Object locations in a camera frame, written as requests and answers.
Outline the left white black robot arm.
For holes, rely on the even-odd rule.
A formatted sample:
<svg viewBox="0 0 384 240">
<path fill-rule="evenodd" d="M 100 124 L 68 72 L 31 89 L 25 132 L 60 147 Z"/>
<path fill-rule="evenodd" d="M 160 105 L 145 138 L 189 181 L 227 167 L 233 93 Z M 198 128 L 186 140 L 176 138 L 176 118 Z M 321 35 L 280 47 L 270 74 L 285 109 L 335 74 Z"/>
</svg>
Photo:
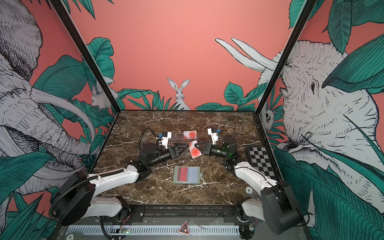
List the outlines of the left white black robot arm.
<svg viewBox="0 0 384 240">
<path fill-rule="evenodd" d="M 152 166 L 175 159 L 188 148 L 189 144 L 175 143 L 159 150 L 156 144 L 145 144 L 137 159 L 125 168 L 90 175 L 77 172 L 54 195 L 49 216 L 62 226 L 69 226 L 89 217 L 110 217 L 124 222 L 132 215 L 124 198 L 103 198 L 100 194 L 144 180 L 152 173 Z"/>
</svg>

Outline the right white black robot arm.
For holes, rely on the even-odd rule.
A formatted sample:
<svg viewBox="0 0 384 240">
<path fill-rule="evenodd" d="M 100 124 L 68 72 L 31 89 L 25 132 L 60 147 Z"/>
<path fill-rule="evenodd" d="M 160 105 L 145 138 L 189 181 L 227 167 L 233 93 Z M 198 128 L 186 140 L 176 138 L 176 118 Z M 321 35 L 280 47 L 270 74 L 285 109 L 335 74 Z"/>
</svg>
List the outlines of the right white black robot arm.
<svg viewBox="0 0 384 240">
<path fill-rule="evenodd" d="M 246 182 L 260 196 L 260 200 L 249 199 L 241 203 L 245 216 L 260 219 L 270 230 L 279 235 L 304 223 L 299 201 L 294 197 L 291 186 L 275 181 L 256 170 L 238 154 L 237 140 L 226 135 L 221 146 L 211 142 L 194 144 L 202 154 L 224 159 L 226 170 Z"/>
</svg>

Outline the clear plastic organizer box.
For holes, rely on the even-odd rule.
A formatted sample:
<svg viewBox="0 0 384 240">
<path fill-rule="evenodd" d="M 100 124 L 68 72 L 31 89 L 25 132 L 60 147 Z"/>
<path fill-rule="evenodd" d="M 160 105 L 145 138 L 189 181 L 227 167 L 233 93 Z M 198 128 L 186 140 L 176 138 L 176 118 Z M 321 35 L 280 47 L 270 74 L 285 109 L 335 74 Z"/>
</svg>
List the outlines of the clear plastic organizer box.
<svg viewBox="0 0 384 240">
<path fill-rule="evenodd" d="M 172 133 L 172 137 L 169 139 L 168 147 L 172 146 L 174 143 L 186 143 L 189 144 L 190 142 L 193 142 L 194 140 L 184 140 L 183 132 L 182 133 Z"/>
</svg>

